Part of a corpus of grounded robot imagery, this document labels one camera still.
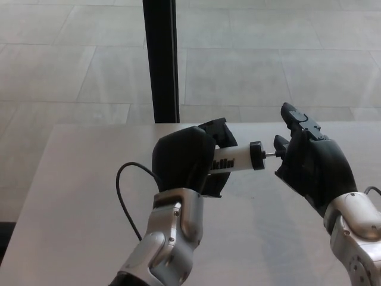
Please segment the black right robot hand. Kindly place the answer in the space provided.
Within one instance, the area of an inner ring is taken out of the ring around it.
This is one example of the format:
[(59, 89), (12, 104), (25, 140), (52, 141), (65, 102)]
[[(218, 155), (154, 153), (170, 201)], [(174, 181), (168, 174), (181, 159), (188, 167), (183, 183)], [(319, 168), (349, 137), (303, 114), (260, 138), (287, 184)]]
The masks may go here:
[(335, 198), (357, 191), (352, 169), (339, 145), (323, 135), (312, 118), (287, 102), (280, 113), (291, 139), (274, 138), (282, 160), (275, 175), (323, 217)]

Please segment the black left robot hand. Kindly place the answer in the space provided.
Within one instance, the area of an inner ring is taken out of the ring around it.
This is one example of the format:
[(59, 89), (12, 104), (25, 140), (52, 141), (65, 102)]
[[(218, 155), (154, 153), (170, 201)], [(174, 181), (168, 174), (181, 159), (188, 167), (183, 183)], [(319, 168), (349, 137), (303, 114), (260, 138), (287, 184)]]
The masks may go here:
[(237, 145), (224, 117), (160, 138), (152, 152), (152, 171), (158, 177), (159, 192), (187, 188), (220, 198), (230, 172), (210, 174), (215, 149)]

